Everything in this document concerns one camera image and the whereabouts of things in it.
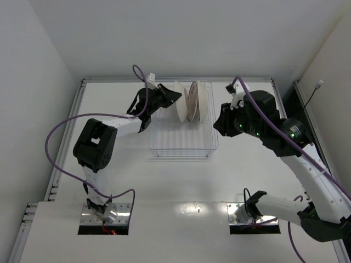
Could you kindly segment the flower pattern plate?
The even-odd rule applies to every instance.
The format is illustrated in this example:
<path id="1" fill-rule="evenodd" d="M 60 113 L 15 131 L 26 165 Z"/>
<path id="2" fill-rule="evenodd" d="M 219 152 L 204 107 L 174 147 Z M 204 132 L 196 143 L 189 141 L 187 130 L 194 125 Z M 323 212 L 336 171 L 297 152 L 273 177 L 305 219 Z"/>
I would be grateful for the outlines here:
<path id="1" fill-rule="evenodd" d="M 206 119 L 208 114 L 208 103 L 207 103 L 207 94 L 205 86 L 197 81 L 197 94 L 198 94 L 198 108 L 199 108 L 199 120 L 200 122 Z"/>
<path id="2" fill-rule="evenodd" d="M 184 122 L 188 117 L 188 93 L 184 86 L 178 82 L 174 82 L 174 91 L 181 93 L 181 97 L 175 102 L 179 120 Z"/>

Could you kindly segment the glass plate orange sunburst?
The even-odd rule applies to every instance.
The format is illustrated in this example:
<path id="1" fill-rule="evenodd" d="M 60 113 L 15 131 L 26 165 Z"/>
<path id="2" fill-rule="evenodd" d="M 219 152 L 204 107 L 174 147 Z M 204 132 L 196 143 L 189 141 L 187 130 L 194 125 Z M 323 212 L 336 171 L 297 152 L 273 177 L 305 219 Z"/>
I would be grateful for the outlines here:
<path id="1" fill-rule="evenodd" d="M 188 92 L 188 121 L 192 121 L 195 117 L 198 105 L 198 86 L 197 82 L 192 82 Z"/>

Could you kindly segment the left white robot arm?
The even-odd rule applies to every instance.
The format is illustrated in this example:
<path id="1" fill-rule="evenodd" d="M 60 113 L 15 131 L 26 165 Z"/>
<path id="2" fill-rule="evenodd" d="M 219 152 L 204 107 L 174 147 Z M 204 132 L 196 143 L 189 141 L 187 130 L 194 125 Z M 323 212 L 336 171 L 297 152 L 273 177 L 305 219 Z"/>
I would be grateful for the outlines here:
<path id="1" fill-rule="evenodd" d="M 140 89 L 122 118 L 87 120 L 73 148 L 73 156 L 86 176 L 83 187 L 88 195 L 87 206 L 102 220 L 113 221 L 117 217 L 117 207 L 112 203 L 105 171 L 112 158 L 116 139 L 143 132 L 158 109 L 168 108 L 183 97 L 181 92 L 158 84 L 155 89 Z"/>

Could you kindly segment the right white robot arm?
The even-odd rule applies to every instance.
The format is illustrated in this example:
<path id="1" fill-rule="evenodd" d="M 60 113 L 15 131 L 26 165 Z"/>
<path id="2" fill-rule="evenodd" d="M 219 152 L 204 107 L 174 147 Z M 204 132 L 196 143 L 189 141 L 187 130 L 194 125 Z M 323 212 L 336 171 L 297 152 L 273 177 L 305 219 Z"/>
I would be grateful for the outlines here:
<path id="1" fill-rule="evenodd" d="M 257 90 L 250 93 L 259 108 L 277 127 L 275 131 L 260 116 L 243 92 L 232 93 L 232 101 L 221 105 L 220 116 L 213 127 L 222 136 L 235 137 L 247 134 L 258 138 L 263 146 L 273 151 L 295 174 L 307 191 L 309 202 L 295 203 L 257 191 L 237 209 L 239 223 L 257 220 L 264 215 L 290 221 L 319 242 L 329 242 L 350 237 L 350 200 L 329 180 L 323 171 L 283 136 L 286 135 L 299 147 L 312 143 L 312 137 L 303 123 L 294 118 L 280 117 L 273 95 Z"/>

